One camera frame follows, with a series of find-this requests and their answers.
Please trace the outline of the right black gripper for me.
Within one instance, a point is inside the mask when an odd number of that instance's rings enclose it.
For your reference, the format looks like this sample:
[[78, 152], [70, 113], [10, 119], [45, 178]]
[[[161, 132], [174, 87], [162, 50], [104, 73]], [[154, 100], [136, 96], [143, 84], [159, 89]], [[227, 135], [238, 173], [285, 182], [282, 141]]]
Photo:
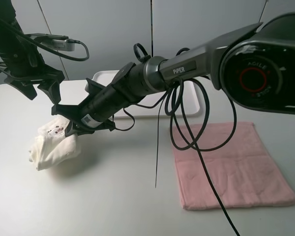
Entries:
[[103, 129], [112, 131], [115, 124], [109, 118], [141, 100], [142, 96], [130, 90], [125, 77], [115, 77], [102, 91], [96, 95], [89, 94], [78, 105], [53, 105], [52, 115], [60, 115], [69, 120], [65, 137], [93, 134], [96, 130]]

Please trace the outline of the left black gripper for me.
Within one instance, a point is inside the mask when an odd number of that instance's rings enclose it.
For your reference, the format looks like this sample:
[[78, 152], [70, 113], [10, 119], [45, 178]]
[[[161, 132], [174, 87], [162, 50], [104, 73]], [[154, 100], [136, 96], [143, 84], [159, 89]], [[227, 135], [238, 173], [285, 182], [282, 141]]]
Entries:
[[64, 80], [64, 74], [45, 64], [35, 45], [20, 41], [0, 41], [0, 58], [0, 73], [11, 77], [4, 80], [6, 84], [33, 100], [37, 96], [34, 86], [22, 83], [41, 83], [38, 89], [43, 91], [53, 104], [61, 101], [59, 85]]

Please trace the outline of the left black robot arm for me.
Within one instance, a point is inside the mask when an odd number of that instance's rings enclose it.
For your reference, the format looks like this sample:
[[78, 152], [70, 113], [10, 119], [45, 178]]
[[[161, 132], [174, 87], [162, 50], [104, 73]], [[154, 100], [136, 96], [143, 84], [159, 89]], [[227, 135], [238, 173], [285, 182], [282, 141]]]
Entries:
[[63, 72], [45, 63], [37, 46], [23, 33], [9, 0], [0, 0], [0, 58], [0, 73], [6, 75], [6, 84], [30, 100], [37, 96], [37, 85], [53, 104], [61, 101]]

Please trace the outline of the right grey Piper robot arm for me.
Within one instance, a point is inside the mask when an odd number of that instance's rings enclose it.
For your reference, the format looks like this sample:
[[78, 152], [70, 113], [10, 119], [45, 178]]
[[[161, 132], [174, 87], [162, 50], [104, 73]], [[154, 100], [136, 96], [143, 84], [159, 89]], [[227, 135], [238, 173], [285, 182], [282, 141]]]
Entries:
[[88, 81], [88, 96], [78, 105], [52, 107], [70, 121], [66, 135], [114, 129], [115, 113], [172, 84], [209, 76], [247, 109], [295, 115], [295, 12], [219, 36], [171, 59], [146, 55], [121, 68], [107, 86]]

